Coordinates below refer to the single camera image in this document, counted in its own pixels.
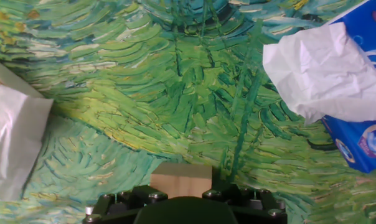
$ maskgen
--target blue tissue box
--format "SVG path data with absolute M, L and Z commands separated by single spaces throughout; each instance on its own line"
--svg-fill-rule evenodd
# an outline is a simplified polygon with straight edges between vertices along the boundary
M 335 22 L 344 22 L 376 69 L 376 0 L 359 4 L 329 24 Z M 354 123 L 325 116 L 322 123 L 351 168 L 365 173 L 376 169 L 376 121 Z

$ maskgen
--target green painted surface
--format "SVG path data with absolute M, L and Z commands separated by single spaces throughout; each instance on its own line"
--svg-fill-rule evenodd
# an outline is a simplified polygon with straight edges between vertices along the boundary
M 1 62 L 72 120 L 52 118 L 0 223 L 78 222 L 87 200 L 148 182 L 165 159 L 272 190 L 289 223 L 376 223 L 376 171 L 315 150 L 333 149 L 325 129 L 304 127 L 261 66 L 263 44 L 358 2 L 1 0 Z

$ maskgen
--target white paper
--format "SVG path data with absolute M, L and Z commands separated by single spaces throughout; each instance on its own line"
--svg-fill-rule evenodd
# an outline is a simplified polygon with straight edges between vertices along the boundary
M 42 145 L 52 100 L 0 85 L 0 200 L 18 200 Z
M 376 120 L 376 71 L 342 22 L 265 45 L 263 65 L 289 109 L 306 124 L 325 114 L 345 121 Z

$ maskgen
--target wooden block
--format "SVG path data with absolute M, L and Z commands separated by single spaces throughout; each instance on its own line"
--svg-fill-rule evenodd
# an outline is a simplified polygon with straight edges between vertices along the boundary
M 212 188 L 212 167 L 163 162 L 151 174 L 150 186 L 168 194 L 169 198 L 202 197 Z

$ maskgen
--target black metal bracket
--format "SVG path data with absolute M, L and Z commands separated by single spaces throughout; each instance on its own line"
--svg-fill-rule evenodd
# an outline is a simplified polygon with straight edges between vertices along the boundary
M 102 195 L 94 206 L 86 207 L 83 224 L 150 223 L 267 223 L 287 224 L 285 204 L 269 190 L 239 189 L 221 183 L 203 193 L 202 198 L 178 197 L 148 185 L 132 191 Z

